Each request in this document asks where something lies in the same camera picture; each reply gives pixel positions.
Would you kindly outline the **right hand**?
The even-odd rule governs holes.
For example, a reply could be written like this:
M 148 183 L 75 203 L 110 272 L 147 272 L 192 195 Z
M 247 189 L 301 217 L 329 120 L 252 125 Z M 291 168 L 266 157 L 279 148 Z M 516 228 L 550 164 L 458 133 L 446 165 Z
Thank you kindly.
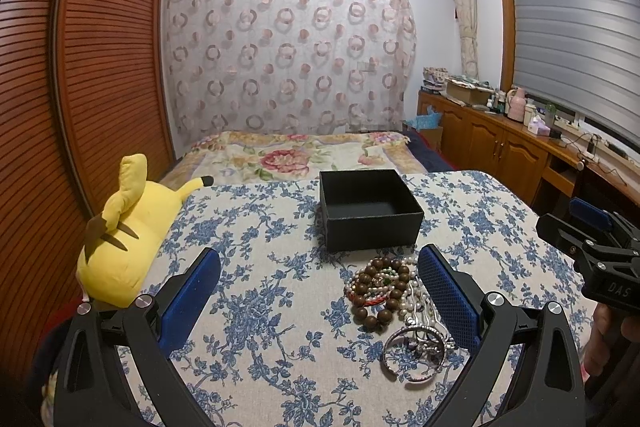
M 631 343 L 640 339 L 638 317 L 625 317 L 622 323 L 614 321 L 612 310 L 598 303 L 593 311 L 591 333 L 584 353 L 584 369 L 589 376 L 599 376 L 610 359 L 612 341 L 608 337 L 620 334 Z

